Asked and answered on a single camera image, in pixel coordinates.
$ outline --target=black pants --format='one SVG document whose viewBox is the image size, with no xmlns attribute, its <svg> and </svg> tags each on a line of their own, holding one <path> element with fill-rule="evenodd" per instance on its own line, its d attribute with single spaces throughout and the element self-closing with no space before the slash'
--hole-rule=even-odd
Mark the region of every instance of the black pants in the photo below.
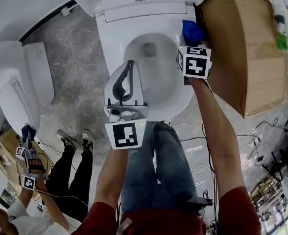
<svg viewBox="0 0 288 235">
<path fill-rule="evenodd" d="M 60 197 L 75 196 L 79 198 L 54 197 L 54 200 L 62 213 L 83 222 L 88 213 L 88 207 L 83 204 L 81 200 L 88 205 L 90 181 L 93 170 L 93 154 L 90 150 L 83 151 L 82 161 L 75 173 L 74 180 L 69 187 L 70 171 L 74 153 L 75 149 L 73 146 L 67 145 L 65 147 L 62 157 L 55 164 L 48 176 L 49 179 L 46 181 L 46 187 L 52 195 Z"/>
</svg>

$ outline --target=red shirt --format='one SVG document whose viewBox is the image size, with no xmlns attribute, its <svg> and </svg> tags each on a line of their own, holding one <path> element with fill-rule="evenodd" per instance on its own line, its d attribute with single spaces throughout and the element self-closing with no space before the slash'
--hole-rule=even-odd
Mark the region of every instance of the red shirt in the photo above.
<svg viewBox="0 0 288 235">
<path fill-rule="evenodd" d="M 206 226 L 193 213 L 176 210 L 142 210 L 127 213 L 132 224 L 123 235 L 205 235 Z M 260 235 L 261 225 L 245 187 L 226 193 L 219 202 L 219 235 Z M 82 225 L 72 235 L 116 235 L 116 212 L 94 203 Z"/>
</svg>

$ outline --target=fiducial marker cube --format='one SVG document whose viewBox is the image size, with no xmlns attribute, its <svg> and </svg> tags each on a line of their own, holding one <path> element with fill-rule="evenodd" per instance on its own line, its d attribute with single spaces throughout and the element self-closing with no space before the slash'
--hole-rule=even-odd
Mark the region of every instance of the fiducial marker cube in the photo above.
<svg viewBox="0 0 288 235">
<path fill-rule="evenodd" d="M 212 50 L 204 45 L 198 47 L 180 46 L 178 48 L 178 67 L 184 77 L 207 79 L 212 68 Z"/>
</svg>

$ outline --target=drain hole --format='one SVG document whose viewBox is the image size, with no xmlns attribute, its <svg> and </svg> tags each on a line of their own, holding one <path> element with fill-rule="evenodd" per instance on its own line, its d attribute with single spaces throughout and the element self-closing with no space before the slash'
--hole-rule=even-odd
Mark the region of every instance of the drain hole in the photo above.
<svg viewBox="0 0 288 235">
<path fill-rule="evenodd" d="M 146 43 L 142 46 L 145 57 L 156 56 L 156 45 L 154 43 Z"/>
</svg>

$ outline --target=white shirt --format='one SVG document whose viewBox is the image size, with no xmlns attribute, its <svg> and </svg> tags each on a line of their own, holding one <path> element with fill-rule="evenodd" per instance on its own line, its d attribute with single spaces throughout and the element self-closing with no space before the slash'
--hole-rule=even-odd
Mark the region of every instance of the white shirt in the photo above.
<svg viewBox="0 0 288 235">
<path fill-rule="evenodd" d="M 81 225 L 80 221 L 65 214 L 69 223 L 68 231 L 58 223 L 54 223 L 47 212 L 44 217 L 30 217 L 19 199 L 13 203 L 7 213 L 9 222 L 17 228 L 19 235 L 69 235 Z"/>
</svg>

